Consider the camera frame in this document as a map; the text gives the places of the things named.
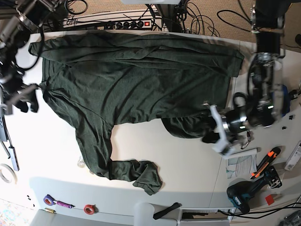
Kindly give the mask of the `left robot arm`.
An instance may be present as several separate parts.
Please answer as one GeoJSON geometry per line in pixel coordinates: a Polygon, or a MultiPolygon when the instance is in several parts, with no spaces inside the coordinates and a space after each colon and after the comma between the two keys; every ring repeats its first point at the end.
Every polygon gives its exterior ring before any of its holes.
{"type": "Polygon", "coordinates": [[[268,128],[289,111],[290,98],[283,84],[283,58],[285,50],[285,14],[292,0],[257,0],[252,6],[249,23],[256,35],[247,77],[247,93],[233,95],[233,109],[218,111],[209,105],[216,123],[218,139],[213,150],[222,157],[235,152],[234,145],[245,149],[251,141],[250,130],[268,128]]]}

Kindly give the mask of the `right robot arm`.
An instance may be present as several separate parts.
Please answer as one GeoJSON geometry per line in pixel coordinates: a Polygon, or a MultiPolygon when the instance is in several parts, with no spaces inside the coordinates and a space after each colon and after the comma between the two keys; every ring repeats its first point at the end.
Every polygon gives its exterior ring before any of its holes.
{"type": "Polygon", "coordinates": [[[0,113],[11,115],[15,106],[22,112],[37,112],[37,84],[26,85],[23,76],[32,67],[22,68],[16,62],[18,50],[24,47],[30,35],[39,32],[41,36],[38,55],[41,55],[45,36],[43,24],[63,4],[62,0],[24,0],[0,32],[0,113]]]}

